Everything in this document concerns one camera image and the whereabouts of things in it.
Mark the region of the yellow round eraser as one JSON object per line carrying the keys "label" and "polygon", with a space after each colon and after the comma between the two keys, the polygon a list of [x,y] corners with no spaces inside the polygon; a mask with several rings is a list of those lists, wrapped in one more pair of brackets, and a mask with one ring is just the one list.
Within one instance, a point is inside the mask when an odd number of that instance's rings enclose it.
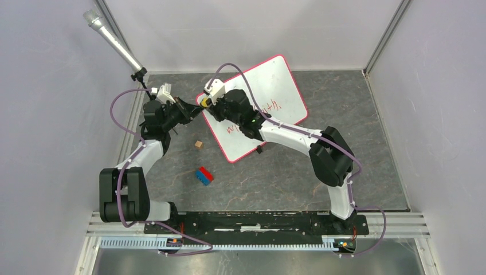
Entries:
{"label": "yellow round eraser", "polygon": [[200,102],[200,106],[203,108],[209,108],[212,105],[211,98],[206,97]]}

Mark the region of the pink framed whiteboard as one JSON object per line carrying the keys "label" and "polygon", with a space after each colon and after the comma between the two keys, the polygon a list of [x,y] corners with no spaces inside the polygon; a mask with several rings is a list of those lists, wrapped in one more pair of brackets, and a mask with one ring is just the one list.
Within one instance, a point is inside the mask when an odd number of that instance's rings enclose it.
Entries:
{"label": "pink framed whiteboard", "polygon": [[[308,115],[307,105],[297,86],[285,57],[276,55],[244,72],[256,102],[265,113],[285,123],[299,124]],[[264,144],[248,139],[236,124],[217,122],[208,112],[202,112],[224,157],[235,163]]]}

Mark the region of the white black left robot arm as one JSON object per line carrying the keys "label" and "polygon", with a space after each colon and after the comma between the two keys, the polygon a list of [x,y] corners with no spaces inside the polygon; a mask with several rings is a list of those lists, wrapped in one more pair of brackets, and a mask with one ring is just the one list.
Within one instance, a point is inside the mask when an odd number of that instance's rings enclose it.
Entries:
{"label": "white black left robot arm", "polygon": [[152,100],[143,105],[144,121],[136,150],[99,175],[100,217],[103,222],[139,222],[149,218],[151,202],[145,176],[170,146],[170,131],[188,124],[203,108],[176,97],[174,103]]}

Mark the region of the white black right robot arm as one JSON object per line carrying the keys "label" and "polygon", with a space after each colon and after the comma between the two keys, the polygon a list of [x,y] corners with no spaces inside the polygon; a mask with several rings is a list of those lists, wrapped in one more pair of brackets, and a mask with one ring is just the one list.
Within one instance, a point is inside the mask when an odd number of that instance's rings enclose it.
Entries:
{"label": "white black right robot arm", "polygon": [[328,188],[332,229],[345,234],[354,227],[356,210],[346,187],[354,154],[337,129],[327,127],[322,131],[280,122],[256,110],[242,89],[205,91],[205,95],[200,105],[216,121],[231,121],[248,139],[279,144],[309,157],[315,176]]}

